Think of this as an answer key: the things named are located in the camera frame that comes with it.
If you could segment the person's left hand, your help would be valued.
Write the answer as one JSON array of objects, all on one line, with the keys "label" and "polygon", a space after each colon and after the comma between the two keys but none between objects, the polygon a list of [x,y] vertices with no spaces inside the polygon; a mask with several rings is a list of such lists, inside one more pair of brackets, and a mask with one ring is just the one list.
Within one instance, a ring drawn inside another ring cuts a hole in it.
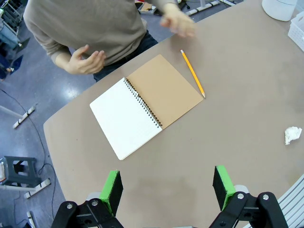
[{"label": "person's left hand", "polygon": [[181,37],[192,37],[195,34],[194,21],[183,13],[175,3],[166,3],[162,8],[160,25],[169,28]]}]

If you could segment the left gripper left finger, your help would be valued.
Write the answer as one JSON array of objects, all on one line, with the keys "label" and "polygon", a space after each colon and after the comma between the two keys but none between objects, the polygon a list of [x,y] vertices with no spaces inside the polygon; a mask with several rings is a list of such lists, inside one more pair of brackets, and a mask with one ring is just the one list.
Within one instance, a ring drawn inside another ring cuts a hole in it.
[{"label": "left gripper left finger", "polygon": [[122,228],[116,218],[123,192],[119,171],[110,171],[101,193],[77,205],[73,201],[61,203],[53,228]]}]

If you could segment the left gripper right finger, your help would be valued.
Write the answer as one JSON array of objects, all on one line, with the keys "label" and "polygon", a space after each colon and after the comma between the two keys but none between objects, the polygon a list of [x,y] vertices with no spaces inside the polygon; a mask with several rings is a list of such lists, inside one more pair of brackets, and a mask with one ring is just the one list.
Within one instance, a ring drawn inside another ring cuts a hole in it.
[{"label": "left gripper right finger", "polygon": [[262,192],[257,197],[237,191],[226,168],[214,169],[213,188],[221,212],[211,228],[234,228],[239,221],[247,221],[253,228],[286,228],[287,221],[275,195]]}]

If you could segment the person's right hand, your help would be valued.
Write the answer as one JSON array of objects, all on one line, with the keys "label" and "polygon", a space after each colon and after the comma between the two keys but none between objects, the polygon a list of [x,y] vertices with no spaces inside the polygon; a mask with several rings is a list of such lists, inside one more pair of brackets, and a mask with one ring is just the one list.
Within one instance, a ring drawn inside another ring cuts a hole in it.
[{"label": "person's right hand", "polygon": [[82,59],[84,54],[89,49],[89,45],[76,50],[67,63],[64,69],[71,74],[95,74],[99,72],[105,64],[105,52],[95,51],[87,59]]}]

